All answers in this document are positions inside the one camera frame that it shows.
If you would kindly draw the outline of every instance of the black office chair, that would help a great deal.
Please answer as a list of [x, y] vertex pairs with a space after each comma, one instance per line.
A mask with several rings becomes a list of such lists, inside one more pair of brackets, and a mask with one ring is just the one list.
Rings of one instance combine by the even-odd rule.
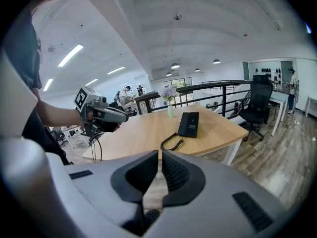
[[[259, 84], [270, 84], [269, 78], [267, 75], [254, 75], [253, 76], [253, 82], [259, 83]], [[276, 103], [274, 101], [269, 102], [271, 107], [275, 107], [275, 112], [274, 112], [274, 118], [276, 116], [276, 109], [279, 107], [279, 103]]]
[[260, 141], [263, 141], [264, 136], [254, 127], [254, 124], [257, 124], [260, 129], [260, 124], [264, 123], [268, 119], [268, 103], [273, 92], [273, 85], [270, 83], [267, 84], [265, 82], [258, 83], [257, 81], [252, 82], [250, 87], [251, 96], [248, 108], [239, 112], [239, 116], [249, 123], [247, 126], [247, 128], [249, 128], [249, 134], [244, 139], [244, 141], [248, 140], [251, 131], [254, 131], [256, 134], [260, 135]]
[[51, 135], [52, 135], [54, 138], [56, 138], [56, 141], [57, 141], [57, 143], [58, 143], [60, 146], [61, 146], [61, 145], [65, 146], [65, 142], [66, 142], [66, 140], [65, 140], [65, 134], [61, 131], [61, 128], [60, 128], [60, 127], [55, 127], [55, 128], [53, 128], [53, 130], [51, 131]]
[[128, 116], [130, 117], [134, 117], [136, 116], [138, 113], [136, 112], [136, 108], [134, 110], [132, 110], [132, 108], [127, 108], [126, 113], [128, 114]]

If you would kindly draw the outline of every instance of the black metal railing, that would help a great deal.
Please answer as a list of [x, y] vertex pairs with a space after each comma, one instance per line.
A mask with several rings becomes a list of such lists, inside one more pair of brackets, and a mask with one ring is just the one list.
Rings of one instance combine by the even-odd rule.
[[[211, 83], [219, 83], [219, 82], [232, 82], [232, 81], [239, 81], [239, 80], [215, 80], [215, 81], [204, 81], [202, 84], [211, 84]], [[222, 86], [214, 87], [213, 89], [219, 89], [222, 90]], [[238, 86], [236, 85], [229, 85], [226, 87], [227, 90], [236, 91], [238, 89]]]
[[[236, 110], [237, 112], [235, 112], [235, 114], [230, 117], [230, 118], [233, 118], [234, 116], [237, 116], [237, 113], [241, 108], [244, 108], [244, 106], [246, 106], [248, 104], [248, 101], [250, 99], [250, 90], [234, 91], [231, 93], [227, 93], [226, 92], [227, 87], [235, 86], [235, 90], [236, 90], [239, 85], [250, 84], [251, 82], [252, 82], [251, 80], [224, 80], [221, 82], [217, 81], [217, 82], [212, 82], [212, 83], [204, 83], [201, 85], [192, 85], [192, 86], [180, 87], [180, 88], [176, 89], [176, 91], [180, 94], [189, 93], [189, 92], [193, 92], [196, 90], [202, 90], [202, 89], [208, 89], [208, 88], [219, 88], [219, 87], [221, 87], [221, 89], [222, 89], [222, 94], [208, 96], [208, 97], [199, 98], [199, 99], [193, 99], [193, 100], [180, 102], [180, 103], [175, 103], [175, 104], [172, 104], [172, 106], [174, 106], [174, 107], [179, 106], [179, 105], [181, 106], [183, 104], [188, 104], [188, 103], [192, 103], [192, 102], [222, 97], [221, 104], [208, 106], [206, 108], [211, 109], [211, 108], [222, 106], [222, 112], [220, 112], [218, 114], [221, 114], [223, 117], [225, 116], [225, 113]], [[229, 101], [229, 102], [226, 101], [226, 97], [228, 95], [244, 93], [244, 92], [248, 92], [244, 98], [240, 98], [240, 99]], [[135, 101], [136, 101], [136, 104], [138, 107], [139, 114], [142, 114], [141, 104], [140, 104], [142, 102], [145, 103], [145, 107], [146, 107], [148, 113], [151, 113], [151, 112], [156, 111], [156, 110], [166, 109], [168, 107], [168, 105], [165, 105], [162, 107], [157, 107], [157, 108], [151, 107], [150, 102], [151, 101], [153, 102], [153, 99], [156, 99], [156, 98], [160, 98], [160, 95], [158, 94], [158, 92], [151, 92], [151, 93], [136, 97]], [[239, 104], [236, 105], [232, 109], [226, 110], [226, 105], [230, 104], [230, 103], [239, 103]]]

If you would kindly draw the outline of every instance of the white flowers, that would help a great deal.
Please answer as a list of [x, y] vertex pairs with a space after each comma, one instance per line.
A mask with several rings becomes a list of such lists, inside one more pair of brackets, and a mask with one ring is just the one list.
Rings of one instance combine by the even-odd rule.
[[158, 93], [163, 99], [167, 100], [169, 103], [177, 95], [176, 88], [173, 85], [165, 87], [162, 91]]

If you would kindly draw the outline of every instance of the wooden floor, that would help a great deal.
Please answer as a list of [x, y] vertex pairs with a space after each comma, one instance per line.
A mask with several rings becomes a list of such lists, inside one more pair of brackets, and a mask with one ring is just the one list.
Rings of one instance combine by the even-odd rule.
[[[284, 121], [279, 123], [272, 137], [274, 123], [274, 112], [271, 112], [268, 124], [261, 126], [264, 141], [259, 141], [252, 133], [247, 142], [242, 141], [231, 166], [255, 180], [289, 208], [306, 196], [316, 173], [317, 141], [310, 139], [317, 137], [317, 119], [305, 118], [299, 111], [294, 115], [285, 114]], [[89, 162], [80, 156], [87, 149], [81, 137], [75, 136], [74, 141], [75, 148], [64, 147], [68, 160], [75, 164]], [[227, 148], [223, 148], [201, 157], [220, 162], [226, 151]], [[160, 210], [162, 198], [167, 195], [161, 171], [158, 177], [144, 196], [145, 209]]]

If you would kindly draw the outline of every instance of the person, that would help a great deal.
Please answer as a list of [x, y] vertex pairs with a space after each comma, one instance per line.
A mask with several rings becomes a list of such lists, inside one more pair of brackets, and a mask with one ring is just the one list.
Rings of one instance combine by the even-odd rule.
[[289, 84], [287, 84], [287, 87], [289, 88], [289, 95], [288, 95], [288, 105], [289, 105], [289, 111], [287, 112], [288, 114], [292, 114], [294, 112], [294, 99], [296, 95], [296, 87], [297, 87], [297, 79], [295, 78], [295, 70], [294, 69], [289, 69], [291, 73], [291, 81]]
[[143, 95], [143, 86], [139, 85], [138, 87], [138, 94], [139, 96]]
[[34, 0], [26, 7], [13, 23], [3, 40], [3, 48], [19, 76], [27, 87], [37, 97], [38, 103], [31, 112], [22, 136], [37, 142], [46, 152], [60, 156], [64, 165], [69, 165], [65, 152], [47, 131], [45, 126], [60, 127], [79, 125], [84, 126], [78, 110], [61, 109], [41, 100], [39, 89], [42, 83], [39, 76], [41, 61], [41, 41], [32, 25], [32, 14], [45, 2], [52, 0]]
[[121, 105], [125, 105], [131, 101], [133, 101], [133, 98], [131, 96], [128, 96], [127, 92], [131, 91], [131, 87], [127, 85], [123, 90], [120, 91], [118, 96], [118, 102]]

